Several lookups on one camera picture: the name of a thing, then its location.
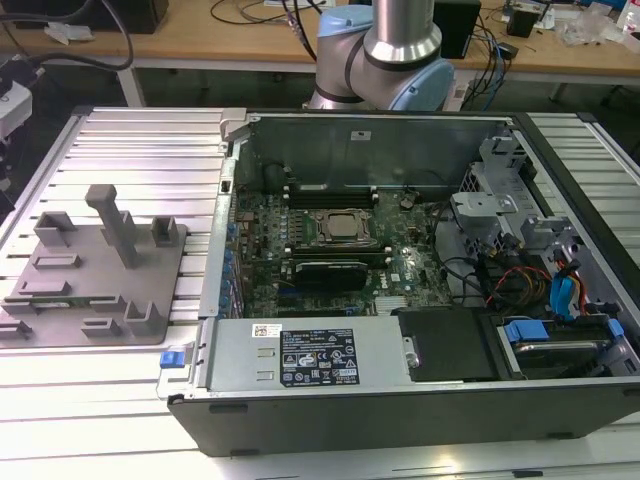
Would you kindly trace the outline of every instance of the sticker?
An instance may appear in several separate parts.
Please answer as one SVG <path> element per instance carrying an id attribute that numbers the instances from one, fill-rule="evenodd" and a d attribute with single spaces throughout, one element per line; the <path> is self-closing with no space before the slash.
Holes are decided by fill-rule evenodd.
<path id="1" fill-rule="evenodd" d="M 351 329 L 282 331 L 280 353 L 280 383 L 285 387 L 360 383 Z"/>
<path id="2" fill-rule="evenodd" d="M 282 331 L 282 324 L 280 323 L 254 323 L 251 328 L 251 336 L 257 338 L 278 338 Z"/>

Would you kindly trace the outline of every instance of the white label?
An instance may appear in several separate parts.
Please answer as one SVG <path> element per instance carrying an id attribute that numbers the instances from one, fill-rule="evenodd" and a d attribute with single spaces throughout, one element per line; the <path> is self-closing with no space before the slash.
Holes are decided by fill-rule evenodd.
<path id="1" fill-rule="evenodd" d="M 351 377 L 358 374 L 355 368 L 341 368 L 338 370 L 338 377 Z"/>
<path id="2" fill-rule="evenodd" d="M 282 331 L 280 323 L 254 323 L 251 328 L 251 336 L 257 338 L 279 338 Z"/>

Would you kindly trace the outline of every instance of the motherboard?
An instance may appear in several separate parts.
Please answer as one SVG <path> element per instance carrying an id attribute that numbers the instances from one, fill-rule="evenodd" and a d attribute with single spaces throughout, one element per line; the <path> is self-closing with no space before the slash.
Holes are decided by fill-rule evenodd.
<path id="1" fill-rule="evenodd" d="M 314 199 L 240 192 L 234 214 L 243 316 L 372 316 L 450 305 L 432 260 L 429 205 L 404 189 L 373 197 L 371 204 L 347 199 L 335 204 L 348 208 L 324 208 Z"/>

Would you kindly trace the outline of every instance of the plastic bag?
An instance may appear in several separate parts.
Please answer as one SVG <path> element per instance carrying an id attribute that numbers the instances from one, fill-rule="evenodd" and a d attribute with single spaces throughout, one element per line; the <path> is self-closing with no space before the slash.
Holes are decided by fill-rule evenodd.
<path id="1" fill-rule="evenodd" d="M 607 16 L 610 11 L 610 6 L 593 2 L 578 18 L 560 24 L 556 32 L 567 46 L 602 43 L 606 40 L 604 31 L 613 23 Z"/>

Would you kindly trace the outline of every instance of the black box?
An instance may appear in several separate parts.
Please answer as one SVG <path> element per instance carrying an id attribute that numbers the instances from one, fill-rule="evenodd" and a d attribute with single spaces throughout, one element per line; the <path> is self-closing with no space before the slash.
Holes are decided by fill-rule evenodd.
<path id="1" fill-rule="evenodd" d="M 37 13 L 41 15 L 68 15 L 82 6 L 85 0 L 0 0 L 6 13 Z M 169 0 L 111 0 L 129 33 L 154 33 L 167 13 Z M 101 2 L 95 2 L 90 12 L 75 22 L 92 30 L 118 30 Z M 18 22 L 18 28 L 43 28 L 43 24 Z"/>
<path id="2" fill-rule="evenodd" d="M 529 38 L 533 26 L 540 18 L 540 13 L 528 10 L 513 9 L 511 18 L 507 23 L 507 35 L 514 37 Z"/>
<path id="3" fill-rule="evenodd" d="M 464 58 L 475 29 L 480 0 L 436 0 L 433 23 L 442 32 L 442 58 Z"/>

